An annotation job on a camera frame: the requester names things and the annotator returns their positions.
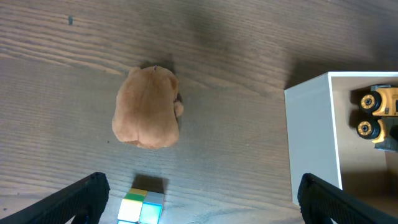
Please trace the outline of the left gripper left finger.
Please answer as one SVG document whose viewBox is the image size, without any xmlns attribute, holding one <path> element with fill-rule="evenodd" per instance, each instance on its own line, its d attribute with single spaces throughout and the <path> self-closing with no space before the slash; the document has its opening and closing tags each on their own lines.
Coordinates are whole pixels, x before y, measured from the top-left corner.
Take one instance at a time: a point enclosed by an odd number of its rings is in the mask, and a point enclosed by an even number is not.
<svg viewBox="0 0 398 224">
<path fill-rule="evenodd" d="M 106 175 L 94 172 L 8 217 L 1 224 L 97 224 L 109 199 Z"/>
</svg>

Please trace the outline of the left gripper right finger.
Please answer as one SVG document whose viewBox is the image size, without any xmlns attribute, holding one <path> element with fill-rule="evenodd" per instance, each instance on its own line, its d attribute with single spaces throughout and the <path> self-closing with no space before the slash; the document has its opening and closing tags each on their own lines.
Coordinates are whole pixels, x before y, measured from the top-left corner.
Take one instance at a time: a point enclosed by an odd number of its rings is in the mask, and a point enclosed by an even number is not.
<svg viewBox="0 0 398 224">
<path fill-rule="evenodd" d="M 297 198 L 305 224 L 397 224 L 397 218 L 311 173 L 302 176 Z"/>
</svg>

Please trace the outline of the multicolour puzzle cube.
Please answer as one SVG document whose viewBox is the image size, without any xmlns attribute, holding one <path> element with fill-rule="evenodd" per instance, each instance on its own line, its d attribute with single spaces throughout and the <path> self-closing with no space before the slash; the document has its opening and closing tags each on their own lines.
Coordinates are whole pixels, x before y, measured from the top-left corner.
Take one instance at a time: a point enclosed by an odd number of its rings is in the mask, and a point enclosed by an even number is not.
<svg viewBox="0 0 398 224">
<path fill-rule="evenodd" d="M 118 224 L 158 224 L 163 204 L 164 194 L 131 188 L 122 199 Z"/>
</svg>

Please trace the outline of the yellow grey toy truck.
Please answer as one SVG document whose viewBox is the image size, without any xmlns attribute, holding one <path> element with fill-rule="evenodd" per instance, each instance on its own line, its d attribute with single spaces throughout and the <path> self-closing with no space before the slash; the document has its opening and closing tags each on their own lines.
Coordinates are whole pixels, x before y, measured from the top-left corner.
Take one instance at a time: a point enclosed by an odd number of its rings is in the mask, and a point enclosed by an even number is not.
<svg viewBox="0 0 398 224">
<path fill-rule="evenodd" d="M 358 122 L 358 136 L 374 143 L 375 149 L 397 152 L 397 87 L 373 85 L 359 108 L 367 117 Z"/>
</svg>

